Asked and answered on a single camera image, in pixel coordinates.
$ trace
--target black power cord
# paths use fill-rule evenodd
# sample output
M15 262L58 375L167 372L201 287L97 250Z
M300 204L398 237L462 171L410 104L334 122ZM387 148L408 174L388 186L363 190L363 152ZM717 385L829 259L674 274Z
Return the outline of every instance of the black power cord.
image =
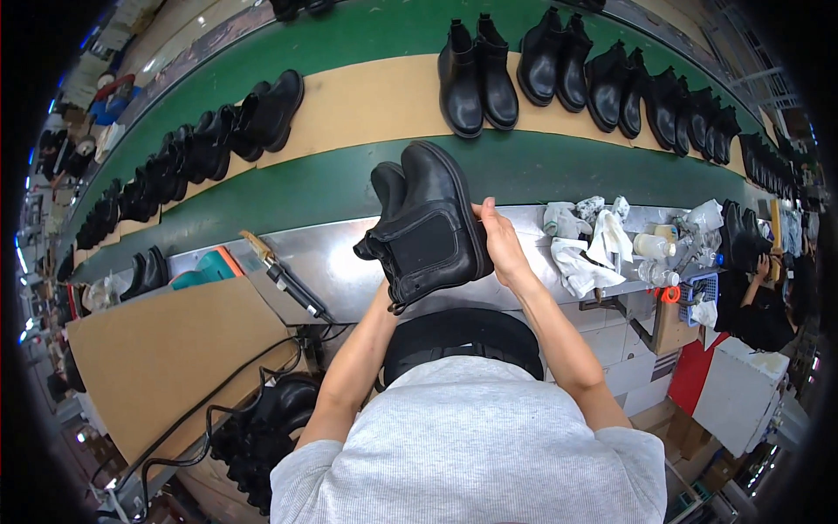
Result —
M259 393L256 395L256 399L249 406L244 407L242 409L233 409L233 408L230 408L230 407L217 406L217 405L213 404L213 405L210 405L210 406L207 407L207 410L206 410L206 429L204 431L204 445L202 446L201 451L200 451L200 453L198 453L197 456L195 456L192 459L186 459L186 460L149 459L151 454L154 453L154 451L157 448L159 448L160 445L168 437L170 437L172 435L172 433L174 433L184 422L186 422L186 420L188 418L190 418L192 415L194 415L196 412L198 412L198 410L203 405L205 405L207 402L209 402L227 384L229 384L234 378L236 378L236 376L238 376L239 373L241 373L248 366L253 364L253 362L262 358L269 351L273 350L274 348L276 348L277 346L279 346L281 344L284 344L285 342L288 342L289 340L294 340L295 342L297 342L297 356L296 356L293 364L291 364L290 366L283 367L280 371L273 371L273 370L267 369L266 367L260 366L260 368L259 368L259 382L260 382ZM248 412L251 409L255 408L256 404L261 400L262 393L265 391L265 387L266 387L265 374L267 373L269 375L274 376L275 378L279 378L281 376L284 376L284 375L290 373L291 370L293 370L294 367L297 366L300 359L302 358L302 355L303 355L303 348L301 346L300 340L298 340L297 337L295 337L295 336L289 336L285 339L280 340L279 342L276 342L276 343L268 346L266 349L261 351L259 354L252 357L247 362L245 362L244 364L242 364L241 366L236 368L235 371L233 371L230 374L230 376L228 376L223 382L221 382L206 397L204 397L197 404L195 404L194 407L189 409L189 411L187 411L181 418L179 418L177 421L175 421L175 423L172 424L172 426L169 429L167 429L166 432L160 436L160 438L158 438L156 441L154 441L154 443L151 446L149 446L148 449L146 449L142 453L142 455L140 455L140 457L133 462L133 464L131 464L131 466L127 469L125 475L122 477L122 480L120 480L119 484L116 486L116 488L114 488L114 491L116 493L118 493L122 488L125 487L125 484L127 483L128 479L131 477L131 475L133 475L134 472L137 471L137 469L140 468L140 466L142 466L142 471L141 471L141 475L140 475L141 480L142 480L142 513L140 514L139 519L132 520L133 524L143 524L148 519L148 479L147 479L147 476L148 476L149 468L151 468L153 465L156 465L156 464L183 468L183 467L188 467L188 466L191 466L191 465L195 465L198 462L200 462L201 460L203 460L204 457L206 457L207 453L210 451L210 438L212 437L212 412L213 411L221 411L221 412L226 412L226 413L244 413L244 412ZM115 513L113 511L97 511L96 514L98 516L110 516L110 517L114 517L114 515L115 515Z

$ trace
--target blue plastic basket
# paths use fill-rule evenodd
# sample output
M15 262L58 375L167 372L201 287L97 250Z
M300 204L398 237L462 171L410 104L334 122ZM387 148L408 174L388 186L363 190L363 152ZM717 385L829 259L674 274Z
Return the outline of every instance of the blue plastic basket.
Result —
M681 290L681 299L692 300L692 289L700 280L707 281L704 287L704 299L702 300L702 302L716 302L719 299L718 273L710 273L709 275L701 275L699 277L690 278L686 282L691 286L689 288L685 285L685 283L680 283L679 287ZM678 306L678 316L690 327L698 325L698 322L692 319L692 306Z

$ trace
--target stainless steel table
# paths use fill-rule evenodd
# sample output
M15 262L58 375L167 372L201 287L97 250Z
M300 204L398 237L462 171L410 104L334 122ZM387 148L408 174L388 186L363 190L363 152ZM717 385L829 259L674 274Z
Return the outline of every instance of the stainless steel table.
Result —
M517 205L499 207L502 215L508 217L518 233L524 254L535 274L550 290L559 304L579 302L561 285L561 278L550 254L551 237L541 230L544 220L544 205ZM646 231L647 226L670 224L672 218L687 210L667 207L633 206L624 229L629 236ZM309 288L326 306L335 321L349 324L360 321L372 301L375 289L384 278L378 262L359 259L352 246L365 231L378 221L377 217L347 220L279 231L262 236L262 240L274 250L286 268L290 268L298 279ZM223 244L247 273L248 278L287 325L323 324L294 302L286 293L276 288L267 277L266 269L256 259L244 239ZM176 255L168 259L172 275L195 268L198 260L215 246ZM675 265L683 253L676 253L671 259ZM639 265L622 264L619 271L628 280L618 286L602 289L601 298L640 291L652 286L631 277L632 269ZM690 264L682 277L688 278L711 270L699 269ZM122 274L130 281L131 272ZM582 300L593 300L593 292ZM403 314L405 319L434 313L444 309L474 307L514 311L520 304L512 292L500 285L492 274L477 282L470 282L458 288L443 289L413 304Z

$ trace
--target electrical cable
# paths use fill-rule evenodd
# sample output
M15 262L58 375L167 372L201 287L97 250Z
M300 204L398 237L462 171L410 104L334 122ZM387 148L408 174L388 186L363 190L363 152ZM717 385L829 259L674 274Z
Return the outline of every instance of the electrical cable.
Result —
M245 408L240 409L240 410L235 410L233 408L216 406L216 405L211 405L211 406L207 407L207 413L206 413L207 429L204 432L205 441L204 441L204 446L202 448L202 451L201 451L201 453L198 454L197 457L195 457L194 459L181 460L181 461L169 460L169 459L150 459L150 460L148 460L148 458L151 456L151 454L154 453L154 451L157 448L159 448L160 445L168 437L170 437L172 435L172 433L174 433L184 422L186 422L186 420L188 418L192 417L192 415L194 415L196 412L198 412L198 410L200 408L202 408L203 405L205 405L207 402L212 400L212 398L215 395L217 395L225 386L227 386L227 384L229 384L234 378L236 378L239 375L239 373L241 373L248 366L253 364L253 362L262 358L269 351L273 350L274 348L278 347L281 344L284 344L285 342L288 342L289 340L294 340L295 342L297 342L297 356L296 356L296 359L295 359L293 365L291 365L290 367L285 367L284 366L282 368L282 370L280 370L280 371L268 370L267 368L260 366L260 368L259 368L259 378L260 378L259 393L256 396L256 400L250 406L245 407ZM244 364L242 364L241 366L236 368L235 371L233 371L230 374L230 376L228 376L223 382L221 382L212 392L210 392L206 397L201 399L197 404L195 404L194 407L189 409L189 411L187 411L181 418L179 418L177 421L175 421L175 423L172 424L172 426L169 429L167 429L166 432L163 433L160 436L160 438L158 438L156 441L154 441L154 443L151 444L148 447L148 449L146 449L142 453L142 455L140 455L140 457L131 464L131 466L126 470L126 473L124 474L124 476L120 480L119 484L114 488L114 492L118 493L122 488L124 488L128 479L131 478L131 475L133 475L134 472L136 472L137 469L140 466L142 466L141 480L142 480L143 510L142 510L141 518L139 520L133 521L135 524L142 524L147 519L147 510L148 510L147 474L148 474L148 469L152 465L155 465L155 464L172 465L172 466L176 466L176 467L186 467L186 466L190 466L190 465L195 465L198 462L200 462L202 459L204 459L204 457L206 456L207 452L210 449L210 437L212 436L212 417L210 416L211 412L212 411L222 411L222 412L233 413L233 412L246 412L247 410L252 409L259 402L259 400L261 399L261 395L264 392L264 389L265 389L265 372L268 372L268 373L270 373L271 375L273 375L274 377L277 377L277 378L279 376L285 375L285 374L289 373L292 369L294 369L294 367L299 363L300 359L302 358L302 354L303 354L303 348L302 348L302 346L300 346L300 343L297 340L296 336L289 336L289 337L284 338L284 339L282 339L282 340L280 340L280 341L278 341L274 344L271 344L266 349L259 352L256 356L250 358L247 362L245 362ZM110 516L111 513L112 512L110 512L110 511L101 512L102 515L108 515L108 516Z
M352 325L352 324L346 324L344 326L344 328L342 330L340 330L336 335L332 335L332 336L328 337L327 339L322 339L322 340L320 340L320 342L321 343L329 342L330 340L334 340L334 339L338 338L339 336L341 336L344 333L344 331L346 331L350 327L350 325Z

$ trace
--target plastic bottle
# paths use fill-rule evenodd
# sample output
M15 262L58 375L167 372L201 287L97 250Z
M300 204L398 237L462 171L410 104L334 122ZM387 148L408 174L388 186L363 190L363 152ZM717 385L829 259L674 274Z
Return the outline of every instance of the plastic bottle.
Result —
M662 236L640 233L634 238L634 252L641 257L663 259L675 256L675 244Z
M678 273L654 260L642 261L637 268L637 277L658 287L677 286L680 283Z

